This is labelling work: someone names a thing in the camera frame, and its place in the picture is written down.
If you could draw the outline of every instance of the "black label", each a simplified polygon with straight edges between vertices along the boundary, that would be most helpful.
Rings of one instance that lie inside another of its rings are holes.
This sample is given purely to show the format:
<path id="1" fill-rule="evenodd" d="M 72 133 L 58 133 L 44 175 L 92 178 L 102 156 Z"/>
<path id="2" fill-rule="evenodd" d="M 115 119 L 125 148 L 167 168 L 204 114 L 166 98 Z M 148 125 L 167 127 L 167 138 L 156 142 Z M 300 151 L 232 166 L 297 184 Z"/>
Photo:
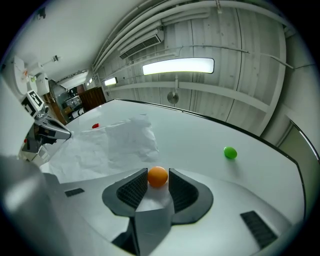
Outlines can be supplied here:
<path id="1" fill-rule="evenodd" d="M 25 97 L 21 104 L 24 106 L 24 109 L 33 117 L 36 113 L 36 110 L 27 97 Z"/>
<path id="2" fill-rule="evenodd" d="M 37 95 L 34 91 L 31 91 L 31 92 L 29 93 L 29 95 L 30 95 L 31 98 L 34 100 L 34 102 L 35 102 L 39 107 L 41 107 L 42 101 L 41 101 L 41 99 L 38 97 L 38 95 Z"/>

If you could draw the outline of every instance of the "wooden cabinet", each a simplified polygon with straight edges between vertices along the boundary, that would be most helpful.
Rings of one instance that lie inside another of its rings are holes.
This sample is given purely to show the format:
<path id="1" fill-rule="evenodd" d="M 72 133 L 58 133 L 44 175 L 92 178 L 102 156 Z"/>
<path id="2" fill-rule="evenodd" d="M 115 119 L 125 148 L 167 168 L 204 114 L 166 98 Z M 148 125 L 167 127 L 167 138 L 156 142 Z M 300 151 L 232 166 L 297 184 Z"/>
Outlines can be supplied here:
<path id="1" fill-rule="evenodd" d="M 79 96 L 82 101 L 82 106 L 86 112 L 106 103 L 106 99 L 101 87 L 92 88 L 85 92 L 79 93 Z"/>

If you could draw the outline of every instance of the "crumpled plastic bag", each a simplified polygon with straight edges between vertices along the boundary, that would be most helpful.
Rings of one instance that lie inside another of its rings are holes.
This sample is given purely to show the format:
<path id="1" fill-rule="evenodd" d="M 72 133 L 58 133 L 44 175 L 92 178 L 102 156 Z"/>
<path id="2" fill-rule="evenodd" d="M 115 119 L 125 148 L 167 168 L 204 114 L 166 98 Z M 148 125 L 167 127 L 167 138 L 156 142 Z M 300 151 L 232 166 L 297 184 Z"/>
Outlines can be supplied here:
<path id="1" fill-rule="evenodd" d="M 41 170 L 60 183 L 101 178 L 157 165 L 159 150 L 146 114 L 81 131 L 62 144 Z"/>

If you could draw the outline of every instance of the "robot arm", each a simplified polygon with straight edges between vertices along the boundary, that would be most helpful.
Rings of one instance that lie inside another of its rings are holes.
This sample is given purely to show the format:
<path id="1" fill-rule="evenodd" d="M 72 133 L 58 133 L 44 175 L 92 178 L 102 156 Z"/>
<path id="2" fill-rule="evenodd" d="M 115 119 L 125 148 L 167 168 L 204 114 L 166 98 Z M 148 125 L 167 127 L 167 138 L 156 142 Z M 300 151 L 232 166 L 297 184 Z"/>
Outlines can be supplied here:
<path id="1" fill-rule="evenodd" d="M 26 93 L 21 102 L 24 109 L 34 118 L 23 151 L 37 153 L 43 144 L 53 144 L 57 139 L 68 140 L 71 132 L 60 121 L 48 115 L 49 107 L 33 90 Z"/>

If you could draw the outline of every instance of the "orange ball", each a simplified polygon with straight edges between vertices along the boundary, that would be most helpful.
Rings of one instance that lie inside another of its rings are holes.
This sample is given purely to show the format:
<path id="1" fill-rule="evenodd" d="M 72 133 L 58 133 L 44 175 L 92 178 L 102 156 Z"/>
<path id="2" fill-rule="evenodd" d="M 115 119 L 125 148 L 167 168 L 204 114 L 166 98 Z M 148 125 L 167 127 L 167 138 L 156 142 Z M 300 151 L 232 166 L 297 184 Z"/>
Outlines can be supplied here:
<path id="1" fill-rule="evenodd" d="M 148 172 L 148 182 L 154 188 L 160 188 L 168 179 L 168 173 L 165 168 L 155 166 Z"/>

